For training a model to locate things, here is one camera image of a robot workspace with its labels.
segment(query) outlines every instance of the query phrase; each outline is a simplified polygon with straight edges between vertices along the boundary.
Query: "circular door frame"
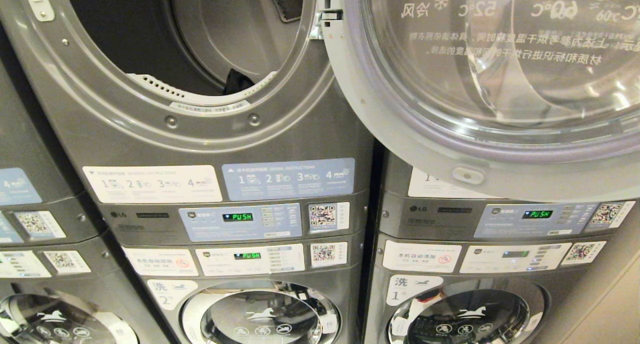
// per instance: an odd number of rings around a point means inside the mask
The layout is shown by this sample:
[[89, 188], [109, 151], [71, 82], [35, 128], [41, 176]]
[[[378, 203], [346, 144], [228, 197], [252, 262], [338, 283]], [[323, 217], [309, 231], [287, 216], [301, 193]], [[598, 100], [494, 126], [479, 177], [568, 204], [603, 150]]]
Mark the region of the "circular door frame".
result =
[[[273, 292], [273, 293], [283, 294], [285, 296], [290, 296], [298, 301], [305, 302], [305, 300], [302, 300], [290, 294], [289, 292], [275, 289], [275, 288], [274, 289], [270, 289], [270, 288], [229, 289], [228, 293], [203, 293], [203, 291], [206, 291], [208, 289], [215, 289], [216, 287], [219, 287], [219, 285], [211, 285], [208, 288], [199, 291], [197, 294], [192, 295], [189, 299], [187, 299], [185, 304], [182, 306], [182, 310], [180, 311], [180, 323], [181, 323], [184, 334], [192, 344], [208, 344], [208, 342], [206, 342], [201, 335], [202, 317], [205, 315], [206, 311], [212, 305], [214, 305], [215, 303], [217, 303], [218, 301], [221, 301], [226, 297], [233, 296], [234, 294], [238, 294], [241, 292], [242, 293]], [[306, 287], [306, 285], [301, 285], [301, 287], [305, 287], [307, 289], [312, 290], [310, 287]], [[331, 300], [329, 300], [326, 296], [324, 296], [323, 294], [320, 294], [317, 291], [315, 292], [315, 295], [313, 296], [313, 298], [317, 299], [319, 303], [325, 307], [327, 315], [335, 314], [337, 317], [337, 320], [338, 320], [337, 329], [331, 333], [324, 333], [323, 331], [322, 335], [320, 336], [320, 340], [317, 343], [317, 344], [331, 344], [338, 337], [342, 328], [338, 307], [333, 302], [331, 302]], [[322, 321], [320, 320], [321, 315], [319, 315], [318, 312], [315, 309], [313, 309], [313, 307], [310, 306], [310, 308], [316, 313], [318, 317], [318, 322], [322, 323]]]
[[[28, 0], [16, 0], [2, 13], [9, 23], [7, 27], [20, 27], [19, 35], [12, 39], [17, 40], [14, 45], [21, 59], [27, 52], [23, 65], [28, 73], [32, 72], [30, 80], [36, 87], [38, 82], [59, 87], [68, 95], [64, 100], [78, 103], [74, 110], [88, 112], [138, 141], [170, 150], [224, 153], [268, 141], [308, 114], [334, 82], [322, 43], [308, 38], [314, 28], [316, 0], [304, 0], [299, 31], [278, 72], [227, 98], [210, 96], [212, 103], [227, 107], [220, 113], [172, 106], [179, 102], [185, 107], [208, 107], [201, 103], [203, 95], [192, 95], [198, 102], [176, 100], [170, 91], [179, 89], [169, 88], [154, 79], [152, 73], [125, 73], [94, 43], [71, 0], [49, 2], [55, 11], [55, 20], [49, 22], [35, 18]], [[153, 84], [146, 82], [145, 76]], [[166, 85], [169, 94], [156, 85]], [[44, 107], [60, 110], [54, 107], [55, 100], [52, 103], [52, 107]], [[258, 115], [258, 125], [251, 120], [253, 114]], [[169, 117], [176, 119], [178, 125], [168, 125]]]
[[[447, 134], [417, 115], [386, 79], [366, 27], [365, 0], [331, 2], [343, 9], [342, 20], [322, 27], [336, 79], [364, 125], [404, 161], [445, 182], [502, 198], [585, 202], [640, 196], [638, 134], [530, 148]], [[607, 157], [610, 152], [621, 154]], [[576, 161], [586, 155], [592, 159]]]
[[[38, 297], [46, 297], [54, 300], [59, 300], [67, 305], [73, 306], [78, 310], [82, 310], [85, 314], [93, 317], [98, 322], [100, 322], [112, 337], [116, 340], [115, 344], [139, 344], [138, 336], [136, 335], [135, 330], [123, 319], [109, 311], [96, 311], [96, 312], [87, 312], [86, 308], [89, 304], [90, 306], [99, 305], [91, 305], [89, 301], [80, 299], [71, 294], [62, 293], [60, 291], [55, 292], [57, 297], [51, 295], [43, 295], [43, 294], [33, 294], [33, 293], [18, 293], [12, 294], [0, 300], [0, 312], [5, 312], [9, 315], [11, 321], [16, 323], [20, 331], [23, 331], [25, 328], [30, 328], [32, 324], [30, 324], [25, 317], [20, 312], [15, 312], [12, 310], [11, 305], [16, 296], [38, 296]], [[7, 337], [9, 333], [5, 332], [4, 326], [0, 325], [0, 333], [3, 337]]]
[[386, 323], [386, 339], [389, 343], [395, 344], [398, 342], [405, 342], [405, 338], [407, 337], [406, 335], [393, 335], [392, 330], [394, 320], [398, 317], [409, 314], [410, 304], [416, 297], [434, 290], [439, 290], [440, 294], [438, 298], [430, 302], [425, 309], [432, 305], [436, 305], [448, 297], [452, 297], [457, 294], [475, 292], [477, 290], [507, 292], [520, 298], [528, 307], [528, 317], [519, 329], [519, 334], [514, 338], [515, 340], [508, 342], [508, 344], [521, 344], [531, 337], [536, 328], [540, 325], [542, 317], [544, 317], [547, 310], [545, 290], [528, 280], [520, 278], [480, 278], [451, 284], [442, 284], [439, 287], [428, 289], [416, 294], [397, 306], [397, 309], [394, 310], [393, 315], [391, 315], [391, 318]]

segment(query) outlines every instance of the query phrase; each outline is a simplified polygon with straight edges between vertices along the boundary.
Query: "blue instruction label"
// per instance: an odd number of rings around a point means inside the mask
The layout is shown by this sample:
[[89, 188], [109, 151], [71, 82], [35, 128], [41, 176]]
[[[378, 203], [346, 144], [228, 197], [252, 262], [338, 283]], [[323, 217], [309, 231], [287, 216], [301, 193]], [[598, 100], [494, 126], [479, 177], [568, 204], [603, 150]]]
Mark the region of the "blue instruction label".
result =
[[179, 209], [192, 242], [300, 237], [299, 203]]
[[42, 198], [20, 168], [0, 169], [0, 205], [42, 203]]
[[6, 243], [25, 243], [25, 241], [0, 211], [0, 244]]
[[355, 159], [224, 164], [232, 201], [313, 198], [354, 192]]

